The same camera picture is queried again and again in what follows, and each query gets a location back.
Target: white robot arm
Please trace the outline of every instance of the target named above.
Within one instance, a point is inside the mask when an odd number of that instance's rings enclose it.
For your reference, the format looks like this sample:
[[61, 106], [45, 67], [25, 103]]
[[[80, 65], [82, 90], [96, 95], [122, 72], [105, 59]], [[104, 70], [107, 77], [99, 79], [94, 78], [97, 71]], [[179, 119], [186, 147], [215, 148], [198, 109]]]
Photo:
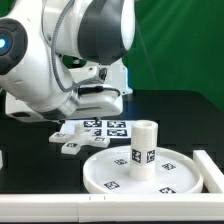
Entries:
[[[134, 0], [17, 0], [0, 19], [6, 113], [23, 121], [36, 121], [32, 112], [52, 121], [120, 114], [128, 90], [110, 73], [126, 73], [120, 58], [134, 30]], [[68, 69], [63, 55], [88, 63]], [[27, 113], [12, 113], [16, 104]]]

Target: green wall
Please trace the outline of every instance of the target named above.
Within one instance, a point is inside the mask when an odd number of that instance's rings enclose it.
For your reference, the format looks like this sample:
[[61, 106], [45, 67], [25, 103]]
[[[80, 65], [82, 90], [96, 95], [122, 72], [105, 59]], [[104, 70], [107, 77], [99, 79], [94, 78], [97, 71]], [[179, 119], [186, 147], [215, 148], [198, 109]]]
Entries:
[[[0, 16], [13, 0], [1, 0]], [[224, 0], [140, 0], [124, 57], [133, 89], [193, 90], [224, 110]]]

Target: white cylinder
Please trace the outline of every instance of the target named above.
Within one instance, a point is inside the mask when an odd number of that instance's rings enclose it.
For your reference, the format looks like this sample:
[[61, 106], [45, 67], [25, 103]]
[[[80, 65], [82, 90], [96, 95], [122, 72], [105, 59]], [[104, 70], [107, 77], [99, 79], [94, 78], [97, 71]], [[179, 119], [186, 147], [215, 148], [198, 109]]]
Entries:
[[132, 178], [148, 181], [155, 176], [155, 158], [157, 146], [158, 124], [153, 121], [135, 121], [131, 134]]
[[79, 124], [76, 124], [75, 125], [75, 135], [83, 135], [85, 132], [85, 128], [84, 128], [84, 125], [79, 123]]

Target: black table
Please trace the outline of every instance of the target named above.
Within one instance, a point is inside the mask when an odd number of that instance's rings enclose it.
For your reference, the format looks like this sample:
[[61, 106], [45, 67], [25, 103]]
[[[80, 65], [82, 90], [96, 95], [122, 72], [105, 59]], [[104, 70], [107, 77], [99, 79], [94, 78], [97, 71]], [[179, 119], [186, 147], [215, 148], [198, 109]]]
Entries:
[[[0, 149], [4, 160], [0, 193], [87, 193], [82, 167], [100, 149], [85, 146], [77, 156], [62, 155], [61, 144], [48, 142], [60, 125], [21, 123], [4, 115], [4, 97], [0, 102]], [[224, 171], [224, 113], [196, 92], [135, 91], [124, 97], [121, 115], [106, 119], [156, 121], [158, 146], [189, 157], [195, 149], [206, 150]], [[124, 144], [130, 144], [130, 139], [112, 140], [109, 147]]]

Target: white plate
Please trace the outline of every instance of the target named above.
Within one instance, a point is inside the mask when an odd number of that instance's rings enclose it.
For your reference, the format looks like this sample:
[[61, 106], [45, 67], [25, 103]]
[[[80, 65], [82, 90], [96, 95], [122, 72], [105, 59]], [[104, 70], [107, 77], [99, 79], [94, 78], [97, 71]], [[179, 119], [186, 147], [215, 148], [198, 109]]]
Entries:
[[200, 193], [203, 178], [194, 161], [185, 155], [156, 148], [155, 176], [138, 181], [130, 176], [130, 146], [101, 151], [84, 165], [84, 184], [92, 193], [168, 194]]

